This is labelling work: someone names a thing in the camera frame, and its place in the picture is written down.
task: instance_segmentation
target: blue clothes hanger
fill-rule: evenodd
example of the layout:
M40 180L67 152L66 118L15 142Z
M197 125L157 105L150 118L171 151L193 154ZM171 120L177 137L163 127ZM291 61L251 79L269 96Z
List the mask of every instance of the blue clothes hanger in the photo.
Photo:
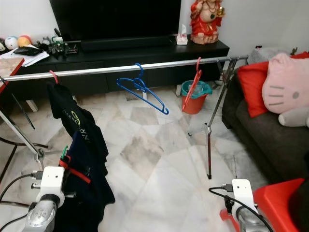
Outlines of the blue clothes hanger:
M165 108L164 103L158 98L158 96L156 96L149 88L146 87L145 83L143 82L143 80L141 79L141 77L144 75L144 69L142 68L142 66L138 63L136 63L135 65L140 67L140 74L137 78L135 78L134 80L129 79L129 78L118 78L116 80L116 84L120 87L123 88L124 90L132 93L133 95L135 95L136 97L142 99L144 102L147 102L148 104L150 104L152 107L154 107L155 109L157 109L158 111L164 113L165 115L169 114L169 110L167 108ZM152 104L150 101L147 101L146 99L142 98L140 95L136 94L135 92L133 92L132 90L124 87L121 84L121 81L130 81L133 82L133 85L136 89L141 90L142 92L146 93L146 92L150 92L162 105L162 109L160 109L159 107L155 106L154 104Z

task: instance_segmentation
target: television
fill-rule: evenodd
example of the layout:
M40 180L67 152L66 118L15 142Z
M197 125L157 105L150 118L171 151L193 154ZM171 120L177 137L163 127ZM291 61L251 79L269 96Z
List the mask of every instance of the television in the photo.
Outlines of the television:
M66 42L177 34L181 0L50 0Z

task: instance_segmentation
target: sofa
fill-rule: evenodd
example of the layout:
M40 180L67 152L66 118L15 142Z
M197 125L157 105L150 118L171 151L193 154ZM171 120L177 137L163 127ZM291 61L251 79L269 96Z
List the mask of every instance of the sofa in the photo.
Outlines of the sofa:
M251 118L237 74L228 84L222 121L271 183L308 177L304 155L309 152L309 129L284 127L271 112Z

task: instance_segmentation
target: pink cushion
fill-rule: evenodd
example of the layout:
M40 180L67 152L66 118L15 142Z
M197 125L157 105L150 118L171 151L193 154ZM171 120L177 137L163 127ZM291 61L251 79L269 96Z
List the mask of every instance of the pink cushion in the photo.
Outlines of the pink cushion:
M265 107L277 114L309 106L309 58L278 54L271 59L262 96Z

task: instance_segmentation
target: red statue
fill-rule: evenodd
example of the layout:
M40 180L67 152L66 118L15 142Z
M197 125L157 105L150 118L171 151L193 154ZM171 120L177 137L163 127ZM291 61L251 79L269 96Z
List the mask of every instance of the red statue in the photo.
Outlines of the red statue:
M221 26L225 10L222 0L196 0L191 6L191 40L197 44L211 44L218 41L217 26Z

